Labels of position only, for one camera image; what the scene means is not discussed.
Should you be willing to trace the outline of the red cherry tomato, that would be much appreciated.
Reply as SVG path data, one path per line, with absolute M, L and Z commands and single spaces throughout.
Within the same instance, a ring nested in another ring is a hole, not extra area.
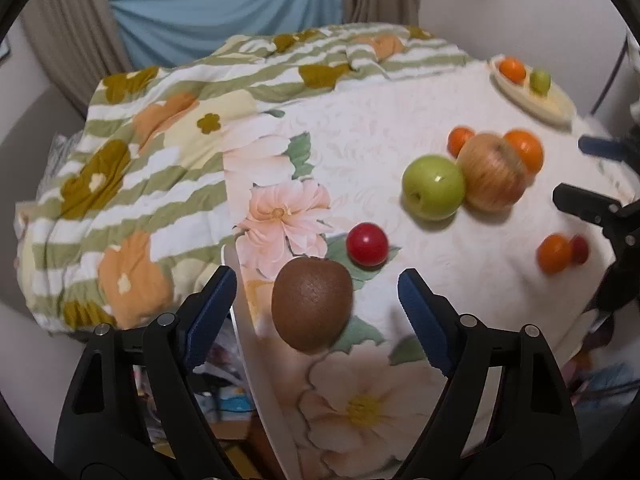
M 390 252 L 390 242 L 385 232 L 376 224 L 361 222 L 346 236 L 346 252 L 358 266 L 375 268 L 383 264 Z
M 574 266 L 582 266 L 590 256 L 590 246 L 588 240 L 582 235 L 576 235 L 570 240 L 570 252 L 572 253 L 572 263 Z

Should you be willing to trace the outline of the large green apple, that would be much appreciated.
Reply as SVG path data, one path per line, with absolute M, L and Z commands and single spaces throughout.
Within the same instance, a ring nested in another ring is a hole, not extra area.
M 401 189 L 410 214 L 421 220 L 442 221 L 452 217 L 462 205 L 465 180 L 450 159 L 423 155 L 405 169 Z

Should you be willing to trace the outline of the blue cloth under window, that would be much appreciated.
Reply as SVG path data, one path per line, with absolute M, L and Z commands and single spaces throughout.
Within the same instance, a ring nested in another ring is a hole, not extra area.
M 342 0 L 108 0 L 134 68 L 175 67 L 234 35 L 276 36 L 340 24 Z

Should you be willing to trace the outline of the red cherry tomato front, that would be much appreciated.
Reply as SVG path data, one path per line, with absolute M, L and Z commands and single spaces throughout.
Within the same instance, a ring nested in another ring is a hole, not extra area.
M 582 235 L 576 235 L 570 240 L 570 252 L 572 253 L 572 263 L 574 266 L 582 266 L 590 256 L 590 246 L 588 240 Z

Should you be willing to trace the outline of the striped floral green quilt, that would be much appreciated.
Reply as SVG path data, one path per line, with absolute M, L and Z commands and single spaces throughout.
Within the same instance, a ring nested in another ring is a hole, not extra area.
M 328 250 L 331 197 L 288 104 L 455 70 L 455 44 L 416 26 L 333 25 L 234 36 L 175 68 L 108 76 L 35 203 L 18 205 L 17 279 L 50 333 L 134 328 L 198 292 L 237 244 L 259 286 Z

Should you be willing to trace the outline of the small orange front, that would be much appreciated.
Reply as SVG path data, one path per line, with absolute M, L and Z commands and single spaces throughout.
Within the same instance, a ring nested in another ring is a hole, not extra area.
M 544 274 L 558 274 L 572 263 L 572 244 L 562 234 L 551 234 L 538 246 L 536 258 L 539 269 Z

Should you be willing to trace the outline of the left beige curtain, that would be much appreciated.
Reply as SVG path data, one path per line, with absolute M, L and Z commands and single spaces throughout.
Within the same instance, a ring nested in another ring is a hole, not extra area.
M 43 71 L 78 112 L 105 77 L 132 71 L 108 0 L 28 0 L 21 22 Z

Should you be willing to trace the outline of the small green apple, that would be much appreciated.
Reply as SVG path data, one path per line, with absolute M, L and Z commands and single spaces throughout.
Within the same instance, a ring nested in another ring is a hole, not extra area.
M 552 79 L 548 72 L 535 68 L 529 74 L 529 89 L 538 96 L 546 96 L 551 88 Z

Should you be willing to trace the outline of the large orange on plate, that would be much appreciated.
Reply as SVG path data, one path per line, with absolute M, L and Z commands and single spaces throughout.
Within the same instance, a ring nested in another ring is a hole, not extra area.
M 498 70 L 514 84 L 524 84 L 526 81 L 526 67 L 517 58 L 506 56 L 498 63 Z

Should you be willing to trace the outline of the yellow red apple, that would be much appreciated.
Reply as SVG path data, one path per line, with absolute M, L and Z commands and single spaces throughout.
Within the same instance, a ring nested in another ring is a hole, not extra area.
M 510 209 L 526 191 L 526 167 L 511 145 L 495 134 L 479 133 L 467 140 L 457 166 L 465 180 L 465 199 L 476 209 Z

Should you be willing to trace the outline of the small orange tangerine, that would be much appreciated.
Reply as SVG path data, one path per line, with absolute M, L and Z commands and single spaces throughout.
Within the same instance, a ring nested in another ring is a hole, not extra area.
M 467 126 L 457 126 L 448 134 L 447 150 L 451 156 L 457 158 L 464 144 L 475 136 L 475 131 Z

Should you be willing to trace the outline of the large orange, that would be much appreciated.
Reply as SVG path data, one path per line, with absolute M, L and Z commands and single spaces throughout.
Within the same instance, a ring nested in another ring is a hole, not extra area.
M 526 81 L 526 67 L 517 58 L 506 56 L 498 63 L 498 70 L 514 84 L 524 84 Z
M 528 130 L 513 129 L 508 131 L 503 139 L 518 153 L 531 176 L 540 173 L 544 166 L 544 147 L 533 133 Z

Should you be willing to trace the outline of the floral white tablecloth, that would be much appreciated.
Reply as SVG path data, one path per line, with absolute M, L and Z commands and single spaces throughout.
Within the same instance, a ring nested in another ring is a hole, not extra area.
M 402 174 L 422 155 L 445 156 L 457 126 L 529 130 L 544 147 L 544 166 L 509 210 L 484 214 L 464 206 L 445 221 L 420 222 L 402 203 Z M 274 280 L 259 286 L 238 245 L 229 250 L 244 284 L 234 314 L 246 374 L 286 478 L 389 477 L 416 442 L 444 376 L 427 363 L 398 301 L 405 269 L 416 269 L 434 292 L 487 325 L 539 326 L 560 360 L 570 356 L 586 330 L 582 310 L 613 254 L 594 226 L 555 209 L 553 189 L 566 182 L 623 203 L 639 194 L 628 170 L 578 150 L 586 122 L 575 120 L 567 131 L 536 122 L 498 90 L 487 63 L 472 62 L 288 104 L 280 127 L 311 135 L 312 174 L 331 197 L 323 258 L 347 264 L 345 237 L 361 222 L 377 224 L 390 240 L 384 266 L 352 268 L 352 320 L 318 353 L 280 338 L 271 318 Z M 554 233 L 584 236 L 588 261 L 544 274 L 536 251 Z

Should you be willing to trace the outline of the brown kiwi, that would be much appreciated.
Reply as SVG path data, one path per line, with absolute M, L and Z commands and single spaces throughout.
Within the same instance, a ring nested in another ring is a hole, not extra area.
M 289 261 L 274 281 L 272 322 L 290 347 L 318 353 L 341 336 L 353 304 L 352 278 L 341 263 L 299 257 Z

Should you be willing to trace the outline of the cream yellow plate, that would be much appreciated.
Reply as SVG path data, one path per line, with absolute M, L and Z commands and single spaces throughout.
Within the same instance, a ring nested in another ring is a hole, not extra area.
M 534 68 L 521 60 L 527 70 L 526 81 L 524 84 L 514 84 L 498 70 L 498 63 L 505 57 L 506 55 L 498 54 L 487 62 L 497 88 L 521 110 L 540 122 L 564 130 L 572 128 L 577 117 L 577 108 L 566 92 L 551 78 L 549 93 L 546 96 L 538 96 L 529 89 L 529 74 Z

